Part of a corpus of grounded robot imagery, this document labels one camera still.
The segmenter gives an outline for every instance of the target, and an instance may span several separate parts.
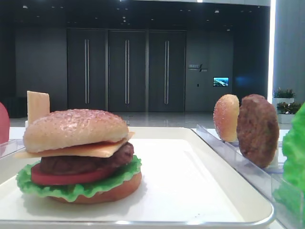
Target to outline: glossy floor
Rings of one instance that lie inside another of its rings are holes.
[[[130,126],[170,126],[196,128],[197,124],[214,128],[212,113],[117,113]],[[26,118],[11,119],[11,126],[24,126]],[[279,124],[281,129],[290,129],[290,124]]]

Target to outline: burger patty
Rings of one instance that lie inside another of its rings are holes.
[[[129,142],[122,145],[111,157],[92,156],[49,156],[42,157],[40,170],[52,175],[67,175],[93,172],[99,168],[116,168],[132,161],[133,145]]]

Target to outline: red object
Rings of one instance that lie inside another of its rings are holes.
[[[5,106],[0,103],[0,144],[9,141],[10,137],[10,118]],[[0,155],[3,154],[5,148],[0,148]]]
[[[102,168],[89,173],[72,175],[51,175],[40,171],[40,163],[31,169],[32,182],[37,185],[74,185],[91,183],[111,176],[116,168]]]

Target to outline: dark gray wall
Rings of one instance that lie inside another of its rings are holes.
[[[16,89],[49,93],[52,111],[67,109],[65,29],[16,29]]]
[[[207,72],[189,70],[202,64]],[[233,36],[230,32],[188,31],[186,42],[185,110],[211,112],[232,92]],[[213,87],[213,77],[229,77],[228,87]]]
[[[0,101],[16,94],[15,37],[12,26],[0,24]]]
[[[249,94],[267,98],[269,21],[266,12],[234,31],[233,94],[240,101]]]
[[[274,89],[292,88],[305,101],[305,0],[277,0]]]

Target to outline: door handle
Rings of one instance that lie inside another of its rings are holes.
[[[87,102],[90,103],[90,40],[87,39]]]
[[[164,104],[166,104],[166,83],[167,83],[167,41],[165,42],[165,49],[164,49]]]
[[[129,92],[130,92],[130,58],[129,58],[129,54],[130,54],[130,49],[129,49],[129,40],[127,40],[127,68],[128,68],[128,72],[127,72],[127,104],[129,104]]]
[[[167,41],[167,81],[166,81],[166,104],[169,100],[169,80],[170,80],[170,42]]]
[[[127,67],[128,67],[128,65],[127,65],[127,40],[125,40],[125,104],[127,104]]]
[[[85,39],[85,103],[88,104],[88,61],[87,61],[87,54],[88,54],[88,51],[87,51],[87,39]]]

